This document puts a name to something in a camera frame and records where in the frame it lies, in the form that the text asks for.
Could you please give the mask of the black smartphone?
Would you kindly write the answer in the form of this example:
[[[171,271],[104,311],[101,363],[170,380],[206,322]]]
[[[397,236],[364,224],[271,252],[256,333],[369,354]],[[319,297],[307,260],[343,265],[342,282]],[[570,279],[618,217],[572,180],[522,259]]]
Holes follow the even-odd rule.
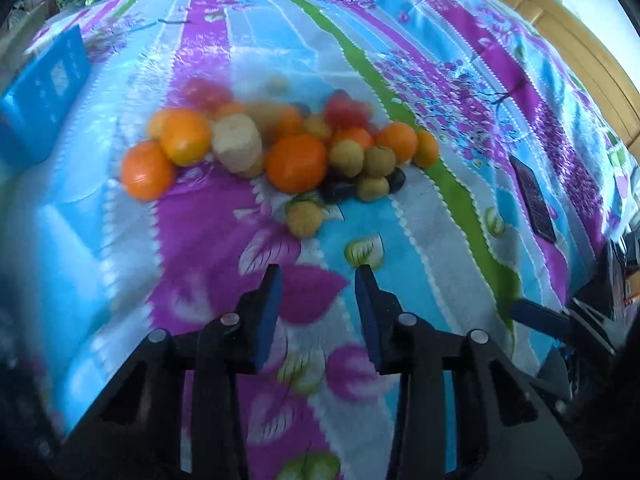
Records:
[[[553,223],[533,170],[513,155],[510,156],[510,163],[516,175],[516,180],[518,180],[518,187],[524,200],[530,226],[534,233],[543,240],[555,244],[556,235]]]

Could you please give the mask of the colourful striped bed sheet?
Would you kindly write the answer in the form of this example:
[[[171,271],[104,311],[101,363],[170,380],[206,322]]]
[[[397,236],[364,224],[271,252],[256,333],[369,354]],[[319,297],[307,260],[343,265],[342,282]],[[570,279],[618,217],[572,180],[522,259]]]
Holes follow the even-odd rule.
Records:
[[[91,70],[50,156],[1,166],[3,478],[638,477],[627,306],[620,374],[584,404],[570,336],[510,315],[566,314],[639,210],[634,155],[532,24],[498,0],[108,0],[27,25],[1,94],[74,26]],[[332,96],[370,122],[331,127]],[[237,174],[212,151],[233,114],[262,136]],[[144,141],[177,175],[150,202],[120,182]],[[363,340],[364,264],[395,296],[394,374]]]

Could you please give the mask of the beige cut fruit chunk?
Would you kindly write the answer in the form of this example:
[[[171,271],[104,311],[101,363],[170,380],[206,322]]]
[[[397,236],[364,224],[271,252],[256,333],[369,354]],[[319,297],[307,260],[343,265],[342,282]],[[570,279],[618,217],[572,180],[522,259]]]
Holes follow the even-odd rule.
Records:
[[[233,114],[213,122],[212,151],[224,168],[249,170],[262,154],[262,136],[250,116]]]

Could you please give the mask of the orange mandarin on sheet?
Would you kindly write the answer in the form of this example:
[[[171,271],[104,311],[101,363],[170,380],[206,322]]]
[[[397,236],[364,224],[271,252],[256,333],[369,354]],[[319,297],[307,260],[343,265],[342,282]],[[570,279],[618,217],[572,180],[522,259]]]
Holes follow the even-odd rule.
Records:
[[[157,141],[144,141],[130,148],[120,166],[120,182],[125,191],[142,202],[161,198],[176,177],[174,164]]]

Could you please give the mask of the red plum on sheet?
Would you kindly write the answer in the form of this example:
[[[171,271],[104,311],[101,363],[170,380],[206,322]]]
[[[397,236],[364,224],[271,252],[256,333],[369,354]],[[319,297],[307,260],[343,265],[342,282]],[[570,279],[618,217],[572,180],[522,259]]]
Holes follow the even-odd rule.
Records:
[[[326,122],[333,128],[364,128],[371,119],[370,106],[349,96],[332,96],[323,110]]]

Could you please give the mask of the blue carton box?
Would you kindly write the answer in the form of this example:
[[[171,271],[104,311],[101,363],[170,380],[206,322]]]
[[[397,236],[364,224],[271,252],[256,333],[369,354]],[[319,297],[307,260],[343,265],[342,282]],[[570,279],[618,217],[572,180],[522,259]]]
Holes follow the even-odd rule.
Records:
[[[20,174],[46,160],[90,74],[79,26],[30,61],[1,95],[1,166]]]

